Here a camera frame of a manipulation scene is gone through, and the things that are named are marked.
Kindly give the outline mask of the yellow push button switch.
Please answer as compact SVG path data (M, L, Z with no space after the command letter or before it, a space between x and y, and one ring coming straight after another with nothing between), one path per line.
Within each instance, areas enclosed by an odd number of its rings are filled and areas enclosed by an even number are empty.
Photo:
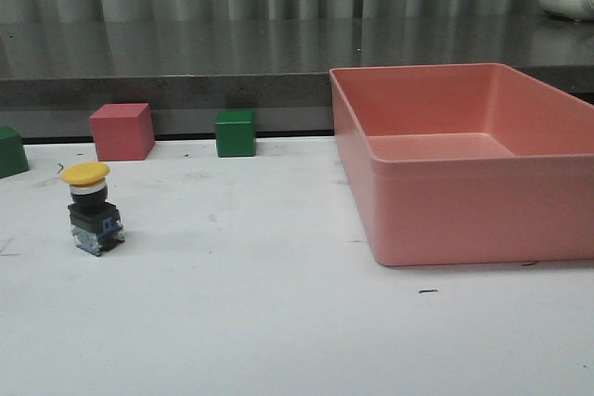
M73 165L61 174L71 192L68 210L75 245L97 257L125 240L121 214L107 202L109 173L106 163L93 161Z

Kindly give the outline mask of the green cube near bin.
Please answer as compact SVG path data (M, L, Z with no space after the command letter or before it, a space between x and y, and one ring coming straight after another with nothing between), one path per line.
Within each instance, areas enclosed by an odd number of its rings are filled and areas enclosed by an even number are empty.
M219 158L253 157L256 154L254 110L222 110L215 121Z

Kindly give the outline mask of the pink plastic bin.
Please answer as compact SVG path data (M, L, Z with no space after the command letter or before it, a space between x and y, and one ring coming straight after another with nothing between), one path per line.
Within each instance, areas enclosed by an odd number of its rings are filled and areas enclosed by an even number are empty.
M329 77L337 146L378 263L592 257L590 104L496 63Z

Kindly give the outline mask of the pink wooden cube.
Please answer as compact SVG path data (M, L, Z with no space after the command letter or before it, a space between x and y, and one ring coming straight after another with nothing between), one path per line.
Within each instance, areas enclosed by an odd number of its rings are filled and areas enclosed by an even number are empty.
M155 145L148 103L106 104L89 121L99 161L144 160Z

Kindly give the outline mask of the grey stone counter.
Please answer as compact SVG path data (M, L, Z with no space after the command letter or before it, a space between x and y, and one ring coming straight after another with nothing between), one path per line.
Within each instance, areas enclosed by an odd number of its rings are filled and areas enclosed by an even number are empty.
M545 15L9 24L1 107L324 107L334 68L477 62L588 95L593 26Z

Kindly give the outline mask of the green cube far left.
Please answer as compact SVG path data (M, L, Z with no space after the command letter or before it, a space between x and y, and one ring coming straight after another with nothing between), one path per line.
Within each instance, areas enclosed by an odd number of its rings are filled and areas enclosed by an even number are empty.
M0 128L0 177L30 170L20 133L9 126Z

